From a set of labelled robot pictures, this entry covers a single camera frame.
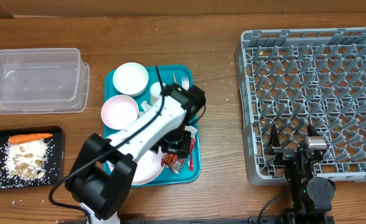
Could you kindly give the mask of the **red snack wrapper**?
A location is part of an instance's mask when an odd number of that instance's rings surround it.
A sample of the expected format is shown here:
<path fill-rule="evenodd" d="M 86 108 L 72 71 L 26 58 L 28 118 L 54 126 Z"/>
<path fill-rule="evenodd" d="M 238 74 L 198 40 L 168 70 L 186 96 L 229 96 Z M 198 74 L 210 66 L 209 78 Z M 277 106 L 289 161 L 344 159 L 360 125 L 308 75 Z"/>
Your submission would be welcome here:
<path fill-rule="evenodd" d="M 189 150 L 190 154 L 189 154 L 189 162 L 188 162 L 189 171 L 194 171 L 194 162 L 193 162 L 192 151 L 194 149 L 195 144 L 196 144 L 196 138 L 191 138 L 190 150 Z M 179 172 L 181 171 L 185 162 L 186 162 L 186 159 L 179 159 L 178 156 L 175 154 L 166 154 L 161 160 L 161 165 L 167 166 L 167 168 L 170 171 L 172 171 L 175 174 L 179 174 Z"/>

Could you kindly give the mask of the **large pink plate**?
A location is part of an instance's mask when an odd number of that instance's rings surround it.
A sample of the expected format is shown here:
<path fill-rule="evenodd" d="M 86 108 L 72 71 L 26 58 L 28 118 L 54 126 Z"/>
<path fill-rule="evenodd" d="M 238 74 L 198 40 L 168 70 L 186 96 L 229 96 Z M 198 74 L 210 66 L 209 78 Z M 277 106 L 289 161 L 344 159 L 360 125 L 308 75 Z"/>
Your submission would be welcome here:
<path fill-rule="evenodd" d="M 157 152 L 148 150 L 137 163 L 132 186 L 144 185 L 154 180 L 164 169 L 161 164 L 164 156 L 165 154 L 160 147 L 158 147 Z"/>

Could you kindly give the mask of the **small tissue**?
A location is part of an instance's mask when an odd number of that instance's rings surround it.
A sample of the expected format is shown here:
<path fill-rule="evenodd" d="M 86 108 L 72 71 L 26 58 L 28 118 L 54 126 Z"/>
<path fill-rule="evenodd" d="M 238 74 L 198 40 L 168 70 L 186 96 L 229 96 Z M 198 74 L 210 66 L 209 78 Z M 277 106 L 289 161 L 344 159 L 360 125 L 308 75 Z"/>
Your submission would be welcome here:
<path fill-rule="evenodd" d="M 152 106 L 147 101 L 143 101 L 141 103 L 141 107 L 143 110 L 139 112 L 139 116 L 144 115 L 147 111 L 149 111 L 152 108 Z"/>

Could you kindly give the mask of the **pink bowl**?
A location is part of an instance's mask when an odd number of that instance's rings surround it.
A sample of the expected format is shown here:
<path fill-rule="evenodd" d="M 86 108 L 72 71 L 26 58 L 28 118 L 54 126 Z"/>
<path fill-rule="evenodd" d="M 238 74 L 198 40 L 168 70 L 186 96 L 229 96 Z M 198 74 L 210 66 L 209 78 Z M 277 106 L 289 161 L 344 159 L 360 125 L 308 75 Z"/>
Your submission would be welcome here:
<path fill-rule="evenodd" d="M 137 102 L 127 95 L 112 96 L 101 108 L 101 120 L 107 127 L 122 130 L 135 122 L 139 115 Z"/>

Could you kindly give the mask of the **orange carrot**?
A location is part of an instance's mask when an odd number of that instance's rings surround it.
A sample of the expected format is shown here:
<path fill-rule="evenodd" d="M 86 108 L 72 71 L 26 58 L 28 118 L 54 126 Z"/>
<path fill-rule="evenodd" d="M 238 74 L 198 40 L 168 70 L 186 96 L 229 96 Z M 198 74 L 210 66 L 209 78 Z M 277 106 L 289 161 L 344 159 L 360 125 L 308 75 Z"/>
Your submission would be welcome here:
<path fill-rule="evenodd" d="M 50 133 L 20 134 L 9 137 L 8 142 L 10 144 L 23 144 L 26 142 L 36 141 L 39 139 L 50 138 L 52 136 L 53 134 Z"/>

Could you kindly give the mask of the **white napkin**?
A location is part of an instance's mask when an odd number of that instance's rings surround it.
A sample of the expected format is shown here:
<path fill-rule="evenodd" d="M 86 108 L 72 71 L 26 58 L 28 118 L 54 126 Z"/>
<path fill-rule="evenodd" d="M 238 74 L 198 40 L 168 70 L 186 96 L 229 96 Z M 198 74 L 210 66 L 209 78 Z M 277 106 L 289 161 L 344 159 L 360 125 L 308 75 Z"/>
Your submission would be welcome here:
<path fill-rule="evenodd" d="M 190 132 L 190 137 L 195 139 L 195 135 L 197 134 L 197 129 L 193 126 L 186 126 L 185 130 Z"/>

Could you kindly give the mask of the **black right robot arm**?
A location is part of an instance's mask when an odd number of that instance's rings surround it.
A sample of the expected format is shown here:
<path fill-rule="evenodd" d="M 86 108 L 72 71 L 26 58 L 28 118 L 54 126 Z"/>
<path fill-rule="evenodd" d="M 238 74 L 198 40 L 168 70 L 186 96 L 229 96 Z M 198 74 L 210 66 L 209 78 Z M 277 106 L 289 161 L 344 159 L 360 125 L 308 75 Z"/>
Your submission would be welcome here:
<path fill-rule="evenodd" d="M 333 181 L 313 174 L 313 165 L 323 159 L 329 145 L 312 125 L 307 126 L 307 136 L 295 149 L 285 149 L 279 141 L 277 127 L 272 125 L 266 153 L 274 156 L 274 164 L 285 166 L 289 190 L 275 196 L 261 209 L 257 222 L 271 223 L 334 223 L 327 216 L 332 210 L 336 185 Z M 290 193 L 292 208 L 286 208 L 277 217 L 263 218 L 263 212 L 277 199 Z"/>

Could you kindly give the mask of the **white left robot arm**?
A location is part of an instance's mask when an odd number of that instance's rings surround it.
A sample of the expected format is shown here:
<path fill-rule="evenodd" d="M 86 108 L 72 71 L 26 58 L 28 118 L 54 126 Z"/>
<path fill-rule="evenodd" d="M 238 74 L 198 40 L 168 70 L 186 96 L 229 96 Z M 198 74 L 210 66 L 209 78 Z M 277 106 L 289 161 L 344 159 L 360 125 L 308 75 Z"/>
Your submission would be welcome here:
<path fill-rule="evenodd" d="M 114 139 L 92 134 L 84 142 L 65 187 L 88 223 L 94 218 L 107 220 L 118 211 L 129 194 L 138 162 L 148 151 L 188 157 L 190 133 L 185 127 L 205 105 L 205 93 L 197 86 L 185 90 L 173 84 L 161 94 L 149 111 Z"/>

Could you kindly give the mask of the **clear plastic waste bin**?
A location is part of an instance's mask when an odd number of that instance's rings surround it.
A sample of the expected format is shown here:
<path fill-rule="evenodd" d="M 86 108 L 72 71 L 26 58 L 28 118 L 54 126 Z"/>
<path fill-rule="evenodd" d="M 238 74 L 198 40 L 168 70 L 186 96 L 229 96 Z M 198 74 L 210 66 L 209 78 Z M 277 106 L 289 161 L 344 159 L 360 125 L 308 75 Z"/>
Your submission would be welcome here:
<path fill-rule="evenodd" d="M 79 113 L 89 87 L 76 48 L 0 50 L 0 114 Z"/>

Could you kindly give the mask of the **black food waste tray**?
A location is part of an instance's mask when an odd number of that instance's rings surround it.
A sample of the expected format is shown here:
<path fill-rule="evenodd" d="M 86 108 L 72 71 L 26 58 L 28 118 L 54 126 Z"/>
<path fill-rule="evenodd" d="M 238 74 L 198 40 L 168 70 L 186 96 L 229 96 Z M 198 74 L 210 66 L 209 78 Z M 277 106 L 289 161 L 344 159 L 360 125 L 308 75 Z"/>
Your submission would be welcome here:
<path fill-rule="evenodd" d="M 47 162 L 45 163 L 45 179 L 22 180 L 20 177 L 11 179 L 7 178 L 4 164 L 6 161 L 4 148 L 5 145 L 9 143 L 9 137 L 34 133 L 53 134 L 52 137 L 43 139 L 48 145 Z M 0 190 L 53 185 L 58 182 L 63 176 L 64 145 L 65 141 L 63 131 L 58 126 L 0 130 Z"/>

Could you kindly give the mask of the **white paper cup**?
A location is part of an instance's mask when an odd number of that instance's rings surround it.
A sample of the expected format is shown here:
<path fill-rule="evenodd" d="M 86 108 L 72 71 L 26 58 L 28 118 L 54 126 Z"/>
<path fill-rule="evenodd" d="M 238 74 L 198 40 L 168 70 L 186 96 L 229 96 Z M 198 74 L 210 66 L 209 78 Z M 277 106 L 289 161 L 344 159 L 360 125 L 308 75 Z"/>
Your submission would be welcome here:
<path fill-rule="evenodd" d="M 150 104 L 154 105 L 161 97 L 161 85 L 159 82 L 153 83 L 150 87 Z"/>

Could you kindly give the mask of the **grey plastic dish rack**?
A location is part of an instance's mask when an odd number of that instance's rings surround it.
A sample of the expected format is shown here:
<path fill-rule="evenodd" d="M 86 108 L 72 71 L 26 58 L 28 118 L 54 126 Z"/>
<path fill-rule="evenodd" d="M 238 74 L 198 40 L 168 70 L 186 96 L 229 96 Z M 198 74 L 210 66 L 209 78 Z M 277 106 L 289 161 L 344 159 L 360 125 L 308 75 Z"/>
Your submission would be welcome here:
<path fill-rule="evenodd" d="M 291 149 L 308 126 L 329 145 L 315 175 L 366 182 L 366 27 L 246 30 L 234 59 L 250 183 L 285 183 L 266 153 L 271 128 Z"/>

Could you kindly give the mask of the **white plastic fork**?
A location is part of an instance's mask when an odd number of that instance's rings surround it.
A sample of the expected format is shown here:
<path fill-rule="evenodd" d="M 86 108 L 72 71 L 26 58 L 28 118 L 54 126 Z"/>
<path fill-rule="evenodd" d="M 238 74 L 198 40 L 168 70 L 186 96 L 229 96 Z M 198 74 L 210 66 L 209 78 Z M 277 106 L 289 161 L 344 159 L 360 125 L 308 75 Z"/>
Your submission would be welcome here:
<path fill-rule="evenodd" d="M 185 90 L 188 90 L 190 88 L 190 82 L 188 77 L 182 77 L 182 87 Z"/>

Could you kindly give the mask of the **white bowl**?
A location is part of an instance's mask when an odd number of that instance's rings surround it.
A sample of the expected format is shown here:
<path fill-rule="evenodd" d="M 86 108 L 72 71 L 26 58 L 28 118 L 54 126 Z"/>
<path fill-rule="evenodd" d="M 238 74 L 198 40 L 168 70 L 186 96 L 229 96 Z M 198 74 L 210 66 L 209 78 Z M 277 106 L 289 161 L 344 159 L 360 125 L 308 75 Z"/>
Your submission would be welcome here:
<path fill-rule="evenodd" d="M 139 96 L 147 88 L 148 71 L 139 63 L 128 62 L 120 65 L 113 74 L 113 85 L 118 92 L 128 96 Z"/>

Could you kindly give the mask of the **pile of white rice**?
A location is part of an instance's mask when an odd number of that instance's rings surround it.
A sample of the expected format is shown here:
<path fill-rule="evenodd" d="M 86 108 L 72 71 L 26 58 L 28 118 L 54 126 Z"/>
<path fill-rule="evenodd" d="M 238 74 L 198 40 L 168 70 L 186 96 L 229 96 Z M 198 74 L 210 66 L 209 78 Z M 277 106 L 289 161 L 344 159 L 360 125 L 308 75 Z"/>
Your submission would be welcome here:
<path fill-rule="evenodd" d="M 20 177 L 22 180 L 26 180 L 25 178 L 23 178 L 22 176 L 12 176 L 11 175 L 11 170 L 13 165 L 13 161 L 12 161 L 12 157 L 15 156 L 18 152 L 18 147 L 19 146 L 23 146 L 24 148 L 26 148 L 29 152 L 33 152 L 35 154 L 39 154 L 41 156 L 44 156 L 44 171 L 45 171 L 45 163 L 47 162 L 47 150 L 48 150 L 48 145 L 47 143 L 44 142 L 43 139 L 40 140 L 36 140 L 36 141 L 31 141 L 31 142 L 26 142 L 23 144 L 10 144 L 7 143 L 5 145 L 4 148 L 4 152 L 6 154 L 6 161 L 5 161 L 5 171 L 6 171 L 6 177 L 7 178 L 17 178 Z"/>

